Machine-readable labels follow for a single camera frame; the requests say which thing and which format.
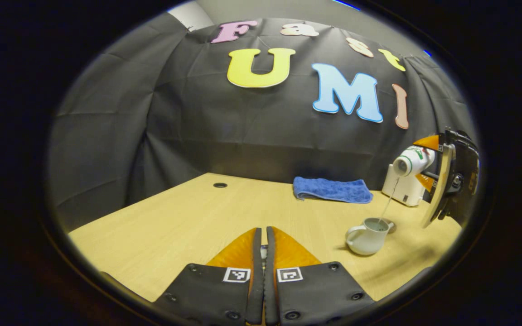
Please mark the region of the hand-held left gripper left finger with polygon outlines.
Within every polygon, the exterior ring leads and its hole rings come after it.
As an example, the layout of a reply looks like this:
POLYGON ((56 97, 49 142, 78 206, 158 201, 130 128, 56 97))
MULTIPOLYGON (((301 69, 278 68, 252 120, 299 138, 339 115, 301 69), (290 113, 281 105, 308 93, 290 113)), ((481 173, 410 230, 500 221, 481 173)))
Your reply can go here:
POLYGON ((187 264, 153 305, 192 326, 261 324, 261 236, 261 228, 252 228, 207 264, 187 264))

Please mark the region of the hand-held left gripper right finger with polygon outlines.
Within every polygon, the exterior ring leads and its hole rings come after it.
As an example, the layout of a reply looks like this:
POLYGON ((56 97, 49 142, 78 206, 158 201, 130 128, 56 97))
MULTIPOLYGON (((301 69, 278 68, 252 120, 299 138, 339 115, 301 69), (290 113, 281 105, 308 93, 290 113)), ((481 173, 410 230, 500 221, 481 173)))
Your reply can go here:
POLYGON ((327 326, 374 304, 340 262, 321 262, 277 227, 266 231, 268 326, 327 326))

